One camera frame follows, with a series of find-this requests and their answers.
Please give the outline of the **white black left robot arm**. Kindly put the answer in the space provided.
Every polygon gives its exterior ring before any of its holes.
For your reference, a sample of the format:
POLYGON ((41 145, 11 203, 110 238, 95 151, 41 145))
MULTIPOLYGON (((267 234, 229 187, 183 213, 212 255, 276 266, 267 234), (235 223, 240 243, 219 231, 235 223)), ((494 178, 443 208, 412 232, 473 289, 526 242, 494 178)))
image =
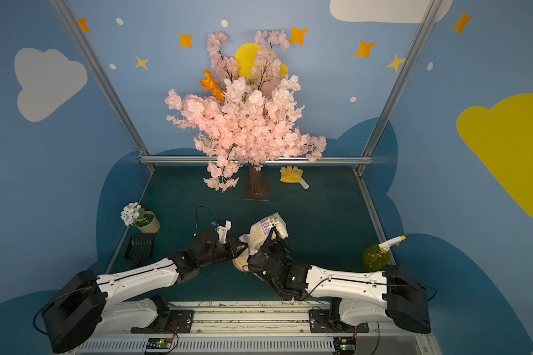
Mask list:
POLYGON ((148 266, 119 275, 78 273, 39 312, 53 352, 60 354, 84 343, 110 306, 183 283, 205 266, 237 258, 247 247, 244 241, 224 240, 208 229, 194 237, 193 245, 148 266))

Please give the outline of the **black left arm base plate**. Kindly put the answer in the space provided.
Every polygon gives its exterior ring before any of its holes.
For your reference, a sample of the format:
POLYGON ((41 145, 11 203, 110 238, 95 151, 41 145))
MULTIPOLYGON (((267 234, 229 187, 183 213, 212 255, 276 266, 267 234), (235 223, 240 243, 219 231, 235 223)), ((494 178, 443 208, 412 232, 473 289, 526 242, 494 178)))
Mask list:
POLYGON ((168 310, 159 314, 147 327, 133 327, 130 332, 132 334, 189 334, 194 314, 194 310, 168 310))

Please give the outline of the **white purple oats bag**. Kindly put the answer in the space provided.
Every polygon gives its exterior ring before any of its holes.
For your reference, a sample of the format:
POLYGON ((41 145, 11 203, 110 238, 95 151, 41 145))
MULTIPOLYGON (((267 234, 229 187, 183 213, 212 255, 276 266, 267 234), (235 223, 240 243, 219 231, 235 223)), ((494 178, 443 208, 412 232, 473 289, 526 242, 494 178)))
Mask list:
POLYGON ((272 228, 276 229, 276 232, 278 232, 278 235, 282 239, 288 237, 287 225, 284 219, 280 214, 275 213, 253 224, 250 227, 250 232, 241 235, 238 240, 248 245, 250 248, 250 254, 255 254, 259 251, 265 241, 274 238, 273 236, 269 236, 272 228))

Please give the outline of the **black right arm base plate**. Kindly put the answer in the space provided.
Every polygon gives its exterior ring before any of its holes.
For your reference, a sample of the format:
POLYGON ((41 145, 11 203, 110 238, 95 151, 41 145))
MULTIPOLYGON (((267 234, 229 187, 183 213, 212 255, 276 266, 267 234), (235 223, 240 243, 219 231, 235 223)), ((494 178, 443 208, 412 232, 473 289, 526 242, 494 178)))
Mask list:
POLYGON ((308 315, 310 332, 313 334, 367 334, 370 332, 367 323, 361 323, 357 326, 347 325, 345 322, 339 320, 336 315, 332 315, 329 309, 314 307, 308 311, 308 315))

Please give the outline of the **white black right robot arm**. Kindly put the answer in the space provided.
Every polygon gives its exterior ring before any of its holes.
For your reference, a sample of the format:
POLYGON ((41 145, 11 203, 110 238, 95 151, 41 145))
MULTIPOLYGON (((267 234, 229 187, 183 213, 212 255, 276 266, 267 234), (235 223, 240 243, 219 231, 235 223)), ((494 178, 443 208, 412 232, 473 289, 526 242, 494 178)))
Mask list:
POLYGON ((276 228, 263 238, 242 235, 237 244, 235 267, 255 275, 284 300, 333 298, 338 321, 346 325, 391 320, 404 331, 432 331, 427 286, 399 266, 356 273, 296 263, 276 228))

